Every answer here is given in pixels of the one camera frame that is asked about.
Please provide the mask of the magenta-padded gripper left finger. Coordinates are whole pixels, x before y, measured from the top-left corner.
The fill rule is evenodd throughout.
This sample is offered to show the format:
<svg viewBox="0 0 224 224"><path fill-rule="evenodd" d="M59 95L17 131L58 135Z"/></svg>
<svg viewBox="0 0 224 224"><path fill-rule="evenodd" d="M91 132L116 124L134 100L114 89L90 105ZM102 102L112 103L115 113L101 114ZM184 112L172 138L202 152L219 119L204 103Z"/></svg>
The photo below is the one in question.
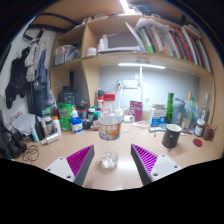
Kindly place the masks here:
<svg viewBox="0 0 224 224"><path fill-rule="evenodd" d="M94 146L90 145L67 158L57 158L46 168L46 171L82 186L94 155Z"/></svg>

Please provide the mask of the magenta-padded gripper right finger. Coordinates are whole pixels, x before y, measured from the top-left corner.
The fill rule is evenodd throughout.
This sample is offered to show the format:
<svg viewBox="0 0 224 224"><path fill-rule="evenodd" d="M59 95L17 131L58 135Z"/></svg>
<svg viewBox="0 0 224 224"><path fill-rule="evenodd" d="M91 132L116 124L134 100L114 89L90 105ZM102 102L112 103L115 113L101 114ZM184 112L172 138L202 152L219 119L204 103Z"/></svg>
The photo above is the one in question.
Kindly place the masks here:
<svg viewBox="0 0 224 224"><path fill-rule="evenodd" d="M143 185L150 184L182 169L166 154L157 155L138 145L131 145L131 155Z"/></svg>

